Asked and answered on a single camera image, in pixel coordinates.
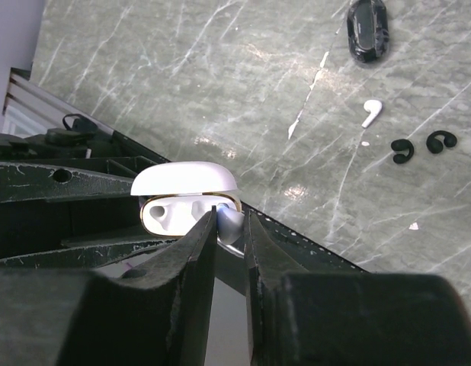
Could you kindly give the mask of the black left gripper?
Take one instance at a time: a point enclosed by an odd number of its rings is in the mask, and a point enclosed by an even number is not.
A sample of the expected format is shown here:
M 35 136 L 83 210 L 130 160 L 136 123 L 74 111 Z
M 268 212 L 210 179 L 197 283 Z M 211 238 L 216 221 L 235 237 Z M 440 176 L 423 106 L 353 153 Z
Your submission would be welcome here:
M 130 189 L 157 164 L 122 156 L 112 135 L 0 133 L 0 267 L 102 267 L 178 240 L 134 236 L 77 246 L 143 232 Z M 69 245 L 77 247 L 61 249 Z

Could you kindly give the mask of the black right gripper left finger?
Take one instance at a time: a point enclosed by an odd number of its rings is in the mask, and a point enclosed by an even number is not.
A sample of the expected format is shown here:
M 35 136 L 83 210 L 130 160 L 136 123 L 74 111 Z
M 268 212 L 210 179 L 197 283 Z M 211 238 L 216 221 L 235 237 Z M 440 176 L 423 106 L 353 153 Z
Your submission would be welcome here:
M 120 278 L 0 268 L 0 365 L 202 365 L 216 211 Z

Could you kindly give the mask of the white earbud charging case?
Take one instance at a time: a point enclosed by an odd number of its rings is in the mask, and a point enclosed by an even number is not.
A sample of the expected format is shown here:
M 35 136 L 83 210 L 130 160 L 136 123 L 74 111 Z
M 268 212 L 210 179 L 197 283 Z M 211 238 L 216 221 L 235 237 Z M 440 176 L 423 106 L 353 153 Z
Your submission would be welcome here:
M 140 220 L 157 236 L 184 236 L 218 204 L 242 212 L 232 173 L 213 162 L 170 162 L 151 166 L 133 180 L 130 194 L 142 198 Z

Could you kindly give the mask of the white earbud with blue light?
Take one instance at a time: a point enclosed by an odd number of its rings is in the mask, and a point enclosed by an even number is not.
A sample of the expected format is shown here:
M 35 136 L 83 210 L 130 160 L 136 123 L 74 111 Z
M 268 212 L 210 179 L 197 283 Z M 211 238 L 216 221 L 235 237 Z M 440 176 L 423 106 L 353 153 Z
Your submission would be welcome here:
M 377 118 L 383 108 L 383 103 L 376 99 L 370 99 L 364 102 L 364 110 L 368 113 L 367 118 L 361 124 L 364 129 L 367 129 L 373 121 Z

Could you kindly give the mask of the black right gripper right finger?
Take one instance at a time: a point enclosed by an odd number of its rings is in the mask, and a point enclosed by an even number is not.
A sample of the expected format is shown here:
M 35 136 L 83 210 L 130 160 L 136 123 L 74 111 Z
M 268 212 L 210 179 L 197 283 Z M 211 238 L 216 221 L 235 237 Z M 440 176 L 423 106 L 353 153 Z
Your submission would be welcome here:
M 253 365 L 471 365 L 471 319 L 434 274 L 310 271 L 245 218 Z

